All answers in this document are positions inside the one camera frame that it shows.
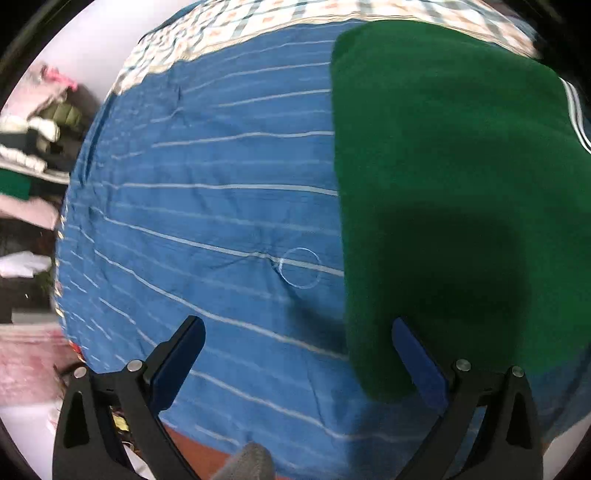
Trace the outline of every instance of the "stack of clothes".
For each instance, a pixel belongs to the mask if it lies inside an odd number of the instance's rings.
[[[55,228],[55,204],[91,122],[68,98],[77,90],[45,64],[33,64],[13,90],[0,113],[0,218]]]

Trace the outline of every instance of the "green cloth on shelf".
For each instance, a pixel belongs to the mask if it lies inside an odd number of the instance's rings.
[[[22,173],[0,168],[0,193],[21,200],[29,199],[31,179]]]
[[[412,21],[342,34],[331,75],[347,340],[364,390],[411,390],[398,316],[446,364],[541,372],[574,357],[591,338],[591,155],[558,76]]]

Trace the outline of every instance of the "gray sock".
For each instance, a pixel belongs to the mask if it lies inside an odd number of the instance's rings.
[[[273,458],[262,445],[247,443],[228,459],[212,480],[275,480]]]

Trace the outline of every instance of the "white wall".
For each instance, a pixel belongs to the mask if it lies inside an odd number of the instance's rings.
[[[139,39],[194,0],[95,0],[38,59],[84,84],[102,102]]]
[[[41,480],[51,480],[55,433],[49,428],[54,403],[0,407],[0,417],[12,441]]]

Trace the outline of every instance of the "metal screw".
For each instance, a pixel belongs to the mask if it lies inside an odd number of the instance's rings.
[[[74,376],[76,378],[82,378],[86,375],[86,367],[78,367],[74,370]]]
[[[470,369],[472,368],[472,364],[468,360],[466,360],[465,358],[460,358],[456,362],[456,368],[460,372],[469,372]]]
[[[511,369],[511,373],[517,378],[521,378],[525,375],[523,369],[521,367],[518,367],[517,365]]]
[[[130,372],[137,372],[143,366],[143,362],[141,360],[132,360],[127,364],[127,370]]]

